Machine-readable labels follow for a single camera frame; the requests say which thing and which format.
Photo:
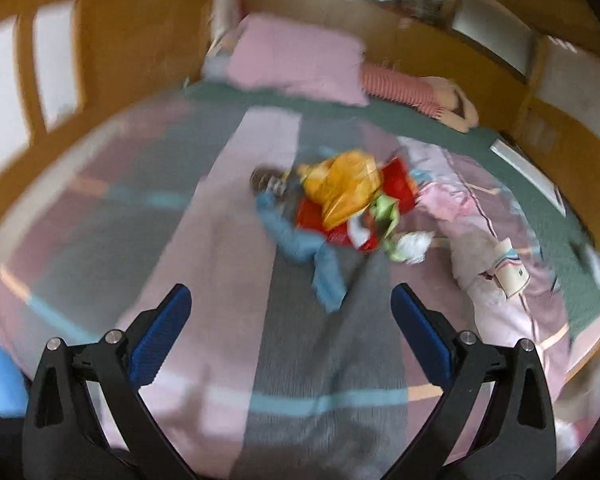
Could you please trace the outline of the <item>striped plush doll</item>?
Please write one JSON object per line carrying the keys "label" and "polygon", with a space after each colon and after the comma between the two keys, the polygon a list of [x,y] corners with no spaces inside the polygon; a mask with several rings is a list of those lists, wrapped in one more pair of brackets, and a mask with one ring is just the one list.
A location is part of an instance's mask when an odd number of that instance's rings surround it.
{"label": "striped plush doll", "polygon": [[415,77],[365,62],[361,84],[369,96],[411,107],[459,133],[468,133],[479,125],[475,105],[452,80]]}

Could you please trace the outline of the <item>red snack bag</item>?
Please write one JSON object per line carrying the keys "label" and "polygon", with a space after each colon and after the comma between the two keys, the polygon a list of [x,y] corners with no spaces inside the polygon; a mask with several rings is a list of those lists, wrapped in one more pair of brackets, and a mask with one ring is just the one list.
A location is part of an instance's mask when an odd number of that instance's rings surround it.
{"label": "red snack bag", "polygon": [[382,166],[382,190],[398,202],[400,214],[408,214],[416,206],[419,189],[408,173],[401,157],[393,156]]}

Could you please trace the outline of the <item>yellow snack wrapper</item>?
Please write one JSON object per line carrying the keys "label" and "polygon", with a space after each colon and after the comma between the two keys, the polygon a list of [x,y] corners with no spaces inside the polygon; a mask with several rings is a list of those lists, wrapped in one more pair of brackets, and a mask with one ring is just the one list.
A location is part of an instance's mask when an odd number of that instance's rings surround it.
{"label": "yellow snack wrapper", "polygon": [[344,220],[366,209],[382,187],[375,159],[360,150],[300,165],[296,173],[306,198],[320,204],[332,220]]}

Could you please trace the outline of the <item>blue crumpled cloth wipe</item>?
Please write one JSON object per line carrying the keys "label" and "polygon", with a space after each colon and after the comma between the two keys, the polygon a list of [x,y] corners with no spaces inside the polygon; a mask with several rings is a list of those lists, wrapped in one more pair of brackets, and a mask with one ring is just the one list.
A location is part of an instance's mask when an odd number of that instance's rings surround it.
{"label": "blue crumpled cloth wipe", "polygon": [[259,193],[254,201],[268,236],[291,261],[312,264],[315,297],[327,313],[337,312],[347,296],[347,286],[335,248],[324,235],[295,228],[278,210],[272,193]]}

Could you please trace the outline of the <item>wooden bed frame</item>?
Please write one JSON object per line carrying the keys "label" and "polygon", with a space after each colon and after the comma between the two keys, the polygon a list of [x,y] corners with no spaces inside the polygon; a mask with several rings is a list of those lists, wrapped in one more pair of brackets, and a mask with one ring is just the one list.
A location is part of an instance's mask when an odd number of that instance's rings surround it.
{"label": "wooden bed frame", "polygon": [[0,79],[12,114],[33,96],[34,40],[71,47],[85,100],[29,136],[0,175],[0,343],[32,375],[43,346],[127,326],[174,284],[193,311],[158,388],[222,392],[420,389],[389,311],[413,287],[456,327],[471,308],[437,240],[414,266],[375,256],[328,314],[303,264],[286,263],[248,190],[260,162],[322,148],[405,155],[400,136],[280,106],[195,101],[174,87],[201,66],[210,0],[0,0]]}

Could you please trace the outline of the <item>light blue small pillow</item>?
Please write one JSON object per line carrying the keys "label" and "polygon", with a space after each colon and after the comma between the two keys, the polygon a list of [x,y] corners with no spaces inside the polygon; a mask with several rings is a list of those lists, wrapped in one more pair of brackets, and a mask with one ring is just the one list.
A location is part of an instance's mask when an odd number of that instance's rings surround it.
{"label": "light blue small pillow", "polygon": [[228,64],[230,64],[230,55],[219,53],[208,55],[204,59],[204,65],[201,69],[201,78],[203,80],[220,82],[227,81]]}

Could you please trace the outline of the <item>pink striped quilt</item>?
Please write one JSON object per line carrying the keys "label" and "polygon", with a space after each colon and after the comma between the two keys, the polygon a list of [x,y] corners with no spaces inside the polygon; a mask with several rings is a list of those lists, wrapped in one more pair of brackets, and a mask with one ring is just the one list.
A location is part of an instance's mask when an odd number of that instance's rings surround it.
{"label": "pink striped quilt", "polygon": [[[0,257],[0,343],[33,375],[47,341],[87,344],[130,325],[175,284],[192,313],[140,392],[186,462],[218,479],[376,479],[441,391],[390,311],[407,284],[426,307],[490,344],[532,340],[551,394],[567,379],[560,281],[521,203],[534,189],[489,150],[376,102],[341,108],[275,96],[167,96],[132,110],[86,163],[20,216]],[[265,231],[257,166],[292,169],[352,150],[400,158],[425,191],[400,222],[434,233],[416,264],[331,247],[346,296],[326,310],[313,266]]]}

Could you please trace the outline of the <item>white round device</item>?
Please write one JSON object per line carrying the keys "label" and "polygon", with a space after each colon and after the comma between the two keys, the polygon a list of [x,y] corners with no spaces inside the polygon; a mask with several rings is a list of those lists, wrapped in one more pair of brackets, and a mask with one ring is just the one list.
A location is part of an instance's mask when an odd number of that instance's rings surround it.
{"label": "white round device", "polygon": [[581,244],[578,247],[578,257],[585,270],[591,274],[595,285],[600,289],[600,252],[590,244]]}

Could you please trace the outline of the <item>white flat board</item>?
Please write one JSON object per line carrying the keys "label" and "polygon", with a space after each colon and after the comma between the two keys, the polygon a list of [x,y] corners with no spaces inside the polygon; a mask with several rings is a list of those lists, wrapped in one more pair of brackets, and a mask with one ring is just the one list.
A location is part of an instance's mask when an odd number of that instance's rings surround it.
{"label": "white flat board", "polygon": [[490,146],[490,151],[531,183],[563,217],[567,215],[567,208],[559,188],[532,162],[501,140],[495,140]]}

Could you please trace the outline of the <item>red cigarette box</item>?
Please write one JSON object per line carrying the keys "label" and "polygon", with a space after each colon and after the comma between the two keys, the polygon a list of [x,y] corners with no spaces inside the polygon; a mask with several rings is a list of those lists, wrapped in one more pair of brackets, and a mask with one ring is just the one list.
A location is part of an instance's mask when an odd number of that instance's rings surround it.
{"label": "red cigarette box", "polygon": [[367,209],[344,220],[332,220],[324,215],[320,204],[302,198],[294,216],[294,225],[299,229],[323,235],[329,244],[351,247],[358,252],[373,252],[380,244],[374,220]]}

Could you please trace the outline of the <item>green crumpled paper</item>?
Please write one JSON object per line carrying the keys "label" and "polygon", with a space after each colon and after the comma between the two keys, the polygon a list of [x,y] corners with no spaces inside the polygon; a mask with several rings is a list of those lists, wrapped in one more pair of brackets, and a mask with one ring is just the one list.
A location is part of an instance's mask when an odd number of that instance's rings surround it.
{"label": "green crumpled paper", "polygon": [[372,218],[373,233],[378,240],[378,245],[390,260],[399,262],[398,248],[394,240],[394,232],[401,219],[399,202],[393,197],[379,193],[370,203],[368,212]]}

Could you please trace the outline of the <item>white crumpled tissue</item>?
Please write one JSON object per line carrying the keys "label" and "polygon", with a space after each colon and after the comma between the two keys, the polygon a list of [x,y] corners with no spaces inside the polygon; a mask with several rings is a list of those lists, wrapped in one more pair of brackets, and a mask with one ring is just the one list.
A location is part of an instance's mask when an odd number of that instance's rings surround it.
{"label": "white crumpled tissue", "polygon": [[425,260],[434,240],[434,232],[415,231],[401,233],[392,241],[390,259],[398,263],[417,264]]}

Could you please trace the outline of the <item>green bed mat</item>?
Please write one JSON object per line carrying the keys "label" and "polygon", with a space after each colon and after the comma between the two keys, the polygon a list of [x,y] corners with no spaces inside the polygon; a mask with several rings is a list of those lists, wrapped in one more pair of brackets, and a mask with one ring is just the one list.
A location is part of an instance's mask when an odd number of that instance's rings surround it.
{"label": "green bed mat", "polygon": [[475,159],[515,195],[535,232],[543,257],[554,269],[562,289],[569,337],[582,334],[600,316],[600,290],[591,275],[580,266],[572,249],[573,244],[586,242],[588,236],[572,212],[562,216],[530,182],[490,151],[490,146],[500,137],[496,131],[478,127],[461,134],[416,110],[379,100],[373,100],[363,108],[345,107],[290,98],[271,91],[241,92],[226,84],[207,81],[191,84],[184,93],[195,101],[229,102],[246,107],[280,106],[344,122],[365,120],[392,136],[409,136],[439,144],[450,152]]}

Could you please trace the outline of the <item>pink pillow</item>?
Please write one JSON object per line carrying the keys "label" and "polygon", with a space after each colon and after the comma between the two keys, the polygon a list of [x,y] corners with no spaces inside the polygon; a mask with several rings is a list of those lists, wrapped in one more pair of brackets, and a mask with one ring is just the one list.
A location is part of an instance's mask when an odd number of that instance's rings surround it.
{"label": "pink pillow", "polygon": [[346,32],[251,13],[239,25],[226,78],[242,90],[366,107],[360,81],[364,53],[364,42]]}

